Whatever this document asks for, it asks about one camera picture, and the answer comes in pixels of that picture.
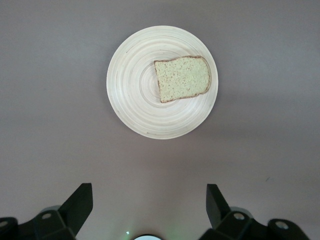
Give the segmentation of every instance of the brown crust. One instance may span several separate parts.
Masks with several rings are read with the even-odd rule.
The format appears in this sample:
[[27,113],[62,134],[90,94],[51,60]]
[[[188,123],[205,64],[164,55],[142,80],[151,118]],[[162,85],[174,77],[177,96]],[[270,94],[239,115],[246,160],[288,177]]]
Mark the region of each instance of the brown crust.
[[[190,59],[203,59],[204,62],[206,63],[207,67],[208,67],[208,73],[209,73],[209,84],[208,86],[206,87],[205,91],[201,92],[201,93],[197,93],[195,95],[192,95],[192,96],[184,96],[184,97],[179,97],[179,98],[175,98],[175,99],[172,99],[172,100],[168,100],[168,101],[161,101],[161,98],[160,98],[160,102],[162,104],[165,104],[165,103],[169,103],[169,102],[172,102],[174,100],[178,100],[178,99],[191,99],[191,98],[194,98],[196,96],[199,96],[200,94],[205,94],[206,92],[208,92],[210,86],[211,86],[211,81],[212,81],[212,77],[211,77],[211,72],[210,72],[210,67],[209,67],[209,64],[207,62],[207,60],[203,57],[203,56],[179,56],[179,57],[176,57],[176,58],[173,58],[173,59],[170,59],[170,60],[155,60],[153,61],[153,65],[154,65],[154,69],[155,69],[155,74],[157,74],[157,69],[156,69],[156,65],[155,63],[156,62],[160,62],[160,63],[166,63],[166,62],[171,62],[171,61],[174,61],[174,60],[177,60],[177,59],[182,59],[182,58],[190,58]],[[158,87],[159,87],[159,91],[160,91],[160,83],[159,83],[159,79],[157,78],[157,82],[158,82]]]

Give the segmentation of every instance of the table surface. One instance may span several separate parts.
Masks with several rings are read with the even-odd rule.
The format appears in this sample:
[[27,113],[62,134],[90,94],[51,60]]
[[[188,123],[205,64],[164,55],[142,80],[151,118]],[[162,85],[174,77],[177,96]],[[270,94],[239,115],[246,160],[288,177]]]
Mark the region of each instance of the table surface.
[[[206,185],[262,224],[320,238],[320,1],[0,1],[1,217],[19,223],[92,183],[79,240],[197,240]],[[170,140],[113,111],[110,60],[133,33],[182,28],[210,50],[208,118]]]

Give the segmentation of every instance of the bread slice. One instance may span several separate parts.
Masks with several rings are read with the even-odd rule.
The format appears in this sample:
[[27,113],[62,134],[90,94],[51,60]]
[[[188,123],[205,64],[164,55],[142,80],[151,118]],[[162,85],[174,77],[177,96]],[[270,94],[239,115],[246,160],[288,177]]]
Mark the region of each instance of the bread slice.
[[202,56],[156,60],[154,68],[161,103],[204,94],[211,84],[210,68]]

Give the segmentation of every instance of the gray surface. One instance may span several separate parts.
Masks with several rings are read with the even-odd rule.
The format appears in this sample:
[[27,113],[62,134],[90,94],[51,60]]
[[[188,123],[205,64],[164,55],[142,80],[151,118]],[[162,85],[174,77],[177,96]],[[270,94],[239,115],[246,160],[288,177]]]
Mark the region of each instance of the gray surface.
[[[196,240],[216,183],[262,224],[319,239],[319,12],[318,0],[0,1],[0,215],[23,223],[91,182],[79,240]],[[131,131],[106,92],[117,47],[155,25],[196,35],[219,74],[207,120],[172,140]]]

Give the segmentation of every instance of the swirl pattern plate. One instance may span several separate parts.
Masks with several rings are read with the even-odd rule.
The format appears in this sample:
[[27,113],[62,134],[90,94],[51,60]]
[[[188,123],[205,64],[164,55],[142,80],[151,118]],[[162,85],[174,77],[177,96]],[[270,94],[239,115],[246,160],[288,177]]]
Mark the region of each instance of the swirl pattern plate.
[[[161,103],[155,60],[202,56],[211,71],[205,94]],[[128,37],[115,51],[106,75],[111,106],[121,121],[152,139],[173,139],[198,127],[218,93],[218,71],[208,48],[193,34],[174,26],[152,26]]]

